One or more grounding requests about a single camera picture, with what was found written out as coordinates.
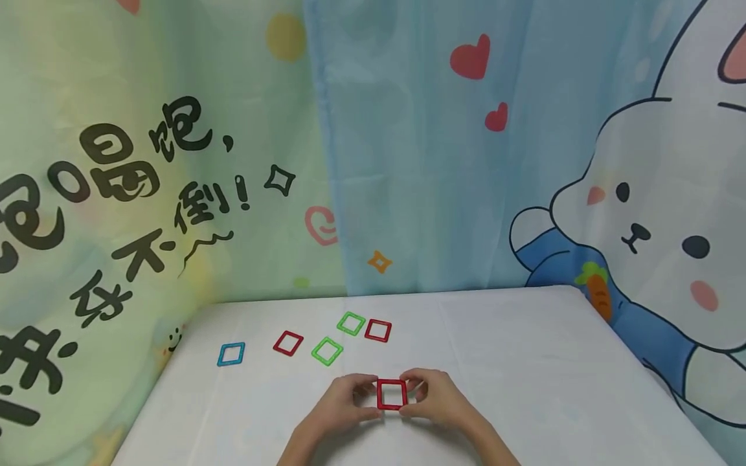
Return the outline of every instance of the red square frame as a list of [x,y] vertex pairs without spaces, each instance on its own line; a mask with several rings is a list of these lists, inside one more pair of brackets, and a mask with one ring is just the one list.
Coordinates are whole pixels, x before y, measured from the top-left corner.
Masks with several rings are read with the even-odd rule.
[[[295,340],[295,346],[292,347],[292,349],[290,351],[285,350],[285,349],[283,349],[283,348],[280,347],[280,343],[282,343],[282,341],[285,339],[286,336],[292,336],[292,337],[296,338],[296,340]],[[282,354],[284,354],[286,356],[292,356],[293,354],[295,354],[295,352],[298,349],[298,347],[301,346],[302,342],[303,342],[303,337],[302,336],[300,336],[297,333],[293,333],[290,330],[285,330],[283,332],[283,334],[280,335],[280,339],[278,339],[277,343],[275,343],[275,346],[273,346],[272,349],[275,350],[275,351],[278,351],[278,352],[280,352],[280,353],[282,353]]]
[[[383,386],[384,385],[399,385],[401,387],[401,405],[387,405],[383,403]],[[398,411],[402,406],[407,405],[407,383],[399,379],[378,379],[376,398],[378,408],[386,411]]]
[[[386,335],[382,337],[371,335],[371,329],[373,328],[373,324],[383,325],[386,328]],[[391,322],[379,321],[377,319],[368,319],[368,328],[366,329],[366,334],[365,334],[365,337],[367,339],[375,340],[375,341],[382,341],[383,343],[386,343],[389,340],[390,335],[391,335]]]

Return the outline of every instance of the green square frame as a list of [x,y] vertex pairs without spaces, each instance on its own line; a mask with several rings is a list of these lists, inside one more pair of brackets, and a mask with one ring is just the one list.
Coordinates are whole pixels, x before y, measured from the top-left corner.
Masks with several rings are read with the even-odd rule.
[[[345,327],[345,321],[348,317],[352,317],[353,319],[356,319],[358,321],[357,327],[355,327],[354,330],[350,330],[347,327]],[[357,336],[358,333],[360,333],[360,329],[363,328],[363,325],[366,324],[366,318],[364,318],[361,315],[355,314],[354,312],[345,312],[345,314],[342,316],[342,320],[339,321],[339,323],[336,325],[336,328],[338,330],[343,331],[344,333],[348,333],[352,336]]]
[[[319,355],[319,350],[327,343],[335,347],[336,351],[334,352],[333,355],[331,355],[329,359],[324,359]],[[318,360],[320,363],[322,363],[326,367],[329,367],[331,366],[331,363],[334,362],[334,360],[337,358],[337,356],[339,356],[342,353],[343,350],[344,348],[342,347],[342,345],[340,345],[333,339],[329,338],[328,336],[325,336],[324,339],[321,340],[319,344],[316,345],[315,348],[313,348],[313,350],[311,351],[311,356],[316,358],[316,360]]]

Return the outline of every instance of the rabbit ear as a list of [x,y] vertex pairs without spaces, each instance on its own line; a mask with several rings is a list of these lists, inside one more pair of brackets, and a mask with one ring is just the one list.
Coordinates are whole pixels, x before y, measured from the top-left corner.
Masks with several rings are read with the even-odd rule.
[[731,84],[746,82],[745,25],[746,1],[702,0],[668,52],[653,96],[744,100]]

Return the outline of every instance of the blue square frame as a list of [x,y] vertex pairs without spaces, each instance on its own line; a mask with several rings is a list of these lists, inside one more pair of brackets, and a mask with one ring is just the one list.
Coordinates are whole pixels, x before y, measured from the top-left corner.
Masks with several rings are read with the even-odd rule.
[[[238,352],[238,359],[234,359],[233,361],[223,361],[223,356],[225,356],[225,350],[231,349],[231,348],[240,348]],[[240,343],[226,343],[220,347],[220,356],[218,356],[218,366],[222,367],[224,365],[235,365],[235,364],[241,364],[243,362],[243,351],[246,349],[246,343],[241,341]]]

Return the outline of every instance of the plastic square frame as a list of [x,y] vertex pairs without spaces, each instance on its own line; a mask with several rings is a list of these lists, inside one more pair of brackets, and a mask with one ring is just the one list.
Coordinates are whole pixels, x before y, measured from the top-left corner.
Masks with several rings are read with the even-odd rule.
[[[223,356],[225,356],[225,350],[229,350],[231,348],[239,348],[238,352],[238,359],[234,359],[233,361],[223,361]],[[226,343],[220,347],[220,355],[218,356],[218,366],[223,367],[226,365],[236,365],[241,364],[243,362],[243,352],[246,349],[246,343],[241,341],[240,343]]]
[[[376,388],[376,398],[378,408],[385,411],[398,411],[402,406],[409,404],[407,399],[407,383],[399,379],[378,379]],[[383,386],[384,385],[399,385],[401,387],[401,405],[387,405],[383,403]]]
[[[345,321],[347,320],[348,317],[352,317],[353,319],[358,321],[357,327],[355,327],[354,330],[351,330],[345,327]],[[339,323],[336,325],[336,328],[349,335],[357,336],[357,334],[360,333],[361,329],[363,328],[365,324],[366,324],[366,318],[364,318],[361,315],[355,314],[354,312],[347,311],[342,316],[342,319],[339,321]]]
[[[386,335],[384,336],[371,335],[371,329],[373,328],[373,324],[383,325],[386,328]],[[389,340],[389,337],[391,336],[391,327],[392,327],[391,322],[379,321],[378,319],[369,319],[368,328],[366,329],[365,337],[369,340],[381,341],[383,343],[386,343]]]
[[[280,343],[285,339],[287,336],[292,336],[295,338],[295,346],[292,347],[290,351],[283,349],[280,347]],[[285,330],[282,335],[280,335],[280,338],[275,343],[275,346],[272,347],[273,350],[284,354],[285,356],[291,356],[295,354],[295,352],[298,350],[298,347],[301,346],[301,343],[303,343],[303,336],[300,336],[297,333],[293,333],[290,330]]]
[[[328,343],[328,344],[331,344],[331,345],[332,345],[333,347],[335,347],[335,348],[336,348],[336,352],[335,352],[335,353],[334,353],[333,355],[331,355],[331,357],[330,357],[329,359],[324,359],[324,358],[322,358],[322,357],[321,357],[321,355],[319,355],[319,350],[320,350],[320,349],[321,349],[321,348],[322,348],[322,347],[323,347],[323,346],[324,346],[325,344],[327,344],[327,343]],[[342,351],[343,351],[344,349],[345,349],[345,348],[344,348],[344,347],[343,347],[342,345],[340,345],[339,343],[337,343],[337,342],[336,342],[336,341],[334,341],[333,339],[329,338],[328,336],[325,336],[325,337],[324,337],[324,339],[323,339],[323,340],[321,340],[321,341],[319,342],[319,344],[317,344],[317,345],[316,345],[316,347],[315,347],[315,348],[313,348],[313,349],[311,350],[311,356],[313,356],[313,357],[314,357],[314,358],[315,358],[315,359],[316,359],[317,361],[319,361],[320,363],[322,363],[322,364],[323,364],[323,365],[325,365],[326,367],[329,367],[329,366],[331,366],[331,365],[332,365],[332,363],[334,362],[334,360],[335,360],[335,359],[336,359],[336,358],[337,358],[337,357],[338,357],[338,356],[339,356],[340,354],[342,354]]]

